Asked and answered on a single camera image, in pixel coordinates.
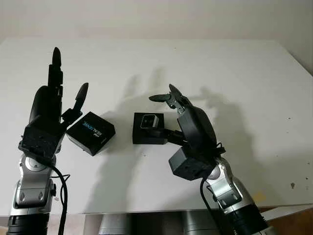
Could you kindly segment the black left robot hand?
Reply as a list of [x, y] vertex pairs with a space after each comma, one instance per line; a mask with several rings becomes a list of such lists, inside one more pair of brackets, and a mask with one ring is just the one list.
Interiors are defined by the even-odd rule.
[[62, 113], [64, 74], [61, 66], [61, 52], [58, 47], [55, 47], [52, 54], [52, 63], [48, 67], [48, 83], [37, 90], [29, 121], [33, 121], [40, 116], [58, 123], [63, 120], [63, 123], [69, 126], [83, 114], [81, 109], [88, 93], [88, 83], [84, 83], [81, 86], [75, 98], [73, 108], [69, 108]]

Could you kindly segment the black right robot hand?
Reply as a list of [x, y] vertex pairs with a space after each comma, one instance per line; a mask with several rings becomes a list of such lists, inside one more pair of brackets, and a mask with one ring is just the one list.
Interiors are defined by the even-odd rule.
[[150, 127], [147, 132], [166, 142], [189, 146], [192, 151], [208, 159], [219, 157], [217, 138], [207, 114], [203, 109], [194, 106], [174, 85], [170, 84], [169, 89], [169, 93], [152, 95], [149, 100], [165, 102], [171, 109], [177, 109], [177, 121], [181, 131]]

